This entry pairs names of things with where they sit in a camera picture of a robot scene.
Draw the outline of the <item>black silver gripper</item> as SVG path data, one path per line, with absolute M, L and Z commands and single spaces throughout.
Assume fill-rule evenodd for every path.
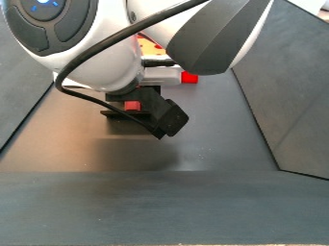
M 176 86 L 180 84 L 182 68 L 167 55 L 141 56 L 144 77 L 140 86 Z

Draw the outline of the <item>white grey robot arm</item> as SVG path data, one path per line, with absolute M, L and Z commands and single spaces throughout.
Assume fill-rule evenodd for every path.
M 119 92 L 141 81 L 144 34 L 180 68 L 224 72 L 255 42 L 274 0 L 0 0 L 29 56 L 89 88 Z

